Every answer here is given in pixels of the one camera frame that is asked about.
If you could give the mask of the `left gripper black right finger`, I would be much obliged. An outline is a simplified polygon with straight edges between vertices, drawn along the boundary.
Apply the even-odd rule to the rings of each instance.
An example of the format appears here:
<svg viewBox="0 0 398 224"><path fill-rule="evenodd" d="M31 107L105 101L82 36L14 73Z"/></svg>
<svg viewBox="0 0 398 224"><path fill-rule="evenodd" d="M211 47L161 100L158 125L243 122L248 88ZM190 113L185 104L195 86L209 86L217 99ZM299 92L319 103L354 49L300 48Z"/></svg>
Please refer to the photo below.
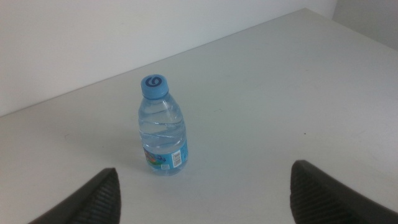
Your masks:
<svg viewBox="0 0 398 224"><path fill-rule="evenodd" d="M291 168L290 209L295 223L397 224L397 212L305 160L295 161Z"/></svg>

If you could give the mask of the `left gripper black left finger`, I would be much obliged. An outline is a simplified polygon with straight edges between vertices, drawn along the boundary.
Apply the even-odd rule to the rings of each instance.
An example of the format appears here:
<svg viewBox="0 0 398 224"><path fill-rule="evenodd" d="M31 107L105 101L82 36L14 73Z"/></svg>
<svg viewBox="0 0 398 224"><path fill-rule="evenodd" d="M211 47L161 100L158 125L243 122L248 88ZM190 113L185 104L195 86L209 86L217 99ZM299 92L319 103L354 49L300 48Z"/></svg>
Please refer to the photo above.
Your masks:
<svg viewBox="0 0 398 224"><path fill-rule="evenodd" d="M105 168L32 223L118 224L121 190L115 168Z"/></svg>

